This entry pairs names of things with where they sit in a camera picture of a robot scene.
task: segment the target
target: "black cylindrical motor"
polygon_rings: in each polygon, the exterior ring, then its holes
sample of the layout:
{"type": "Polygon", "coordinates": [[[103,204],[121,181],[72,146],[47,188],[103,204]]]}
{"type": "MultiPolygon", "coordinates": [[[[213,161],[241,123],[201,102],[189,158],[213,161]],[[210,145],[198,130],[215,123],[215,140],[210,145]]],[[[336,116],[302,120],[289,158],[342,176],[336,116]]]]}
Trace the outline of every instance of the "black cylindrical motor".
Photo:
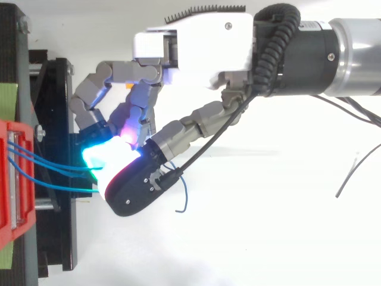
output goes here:
{"type": "MultiPolygon", "coordinates": [[[[254,65],[277,25],[276,21],[254,23],[254,65]]],[[[381,21],[302,21],[280,60],[272,86],[272,96],[381,94],[381,21]]]]}
{"type": "MultiPolygon", "coordinates": [[[[277,25],[255,22],[257,56],[277,25]]],[[[280,60],[271,95],[321,94],[333,82],[338,64],[339,42],[330,25],[302,21],[280,60]]]]}

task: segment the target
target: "coiled black cable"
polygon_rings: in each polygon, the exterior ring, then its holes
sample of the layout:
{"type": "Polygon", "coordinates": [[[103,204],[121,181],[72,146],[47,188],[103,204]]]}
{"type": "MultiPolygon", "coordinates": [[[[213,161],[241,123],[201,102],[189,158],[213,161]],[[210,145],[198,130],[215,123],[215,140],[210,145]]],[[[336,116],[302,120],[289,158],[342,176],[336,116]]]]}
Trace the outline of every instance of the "coiled black cable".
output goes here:
{"type": "Polygon", "coordinates": [[[290,4],[274,4],[259,11],[254,16],[255,21],[269,21],[274,16],[282,21],[276,27],[274,35],[261,53],[253,74],[253,91],[270,96],[271,83],[279,61],[300,24],[300,12],[290,4]]]}

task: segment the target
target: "white backdrop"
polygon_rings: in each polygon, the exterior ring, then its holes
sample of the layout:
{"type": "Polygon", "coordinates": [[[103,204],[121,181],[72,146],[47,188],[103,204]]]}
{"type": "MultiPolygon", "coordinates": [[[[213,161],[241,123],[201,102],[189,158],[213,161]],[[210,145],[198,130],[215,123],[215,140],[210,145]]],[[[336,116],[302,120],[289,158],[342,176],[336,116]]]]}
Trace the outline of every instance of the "white backdrop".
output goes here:
{"type": "MultiPolygon", "coordinates": [[[[293,0],[303,20],[380,18],[381,2],[293,0]]],[[[20,0],[32,19],[30,48],[49,49],[75,66],[73,86],[102,60],[130,60],[132,38],[191,5],[276,1],[20,0]]],[[[126,91],[117,88],[109,113],[126,91]]],[[[155,108],[160,129],[219,98],[194,87],[165,87],[155,108]]],[[[360,103],[381,113],[380,98],[360,103]]],[[[200,140],[175,159],[182,164],[200,140]]],[[[49,267],[42,286],[381,285],[380,152],[335,193],[357,152],[381,132],[310,97],[255,99],[185,174],[181,183],[132,217],[118,217],[100,196],[77,202],[79,262],[49,267]]]]}

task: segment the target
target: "metal rod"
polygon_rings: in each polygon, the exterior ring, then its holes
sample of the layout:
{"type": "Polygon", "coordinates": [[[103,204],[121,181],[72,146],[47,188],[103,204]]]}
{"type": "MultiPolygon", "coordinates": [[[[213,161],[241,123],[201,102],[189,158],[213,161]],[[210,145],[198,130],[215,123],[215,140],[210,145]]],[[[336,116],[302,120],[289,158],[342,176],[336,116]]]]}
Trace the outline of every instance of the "metal rod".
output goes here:
{"type": "Polygon", "coordinates": [[[42,64],[29,64],[29,76],[38,76],[42,64]]]}
{"type": "Polygon", "coordinates": [[[37,198],[36,199],[36,210],[53,210],[53,204],[50,198],[37,198]]]}

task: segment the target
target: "glowing led light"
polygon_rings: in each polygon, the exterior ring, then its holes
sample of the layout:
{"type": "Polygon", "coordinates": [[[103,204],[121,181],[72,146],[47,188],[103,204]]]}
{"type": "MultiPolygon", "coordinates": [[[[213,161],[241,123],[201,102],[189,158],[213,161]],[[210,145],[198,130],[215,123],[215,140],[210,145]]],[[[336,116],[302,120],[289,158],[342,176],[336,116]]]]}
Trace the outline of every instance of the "glowing led light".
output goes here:
{"type": "Polygon", "coordinates": [[[101,170],[91,172],[98,181],[99,193],[105,198],[106,188],[113,177],[140,157],[140,154],[132,150],[123,138],[115,136],[109,141],[84,149],[82,157],[89,168],[102,167],[101,170]]]}

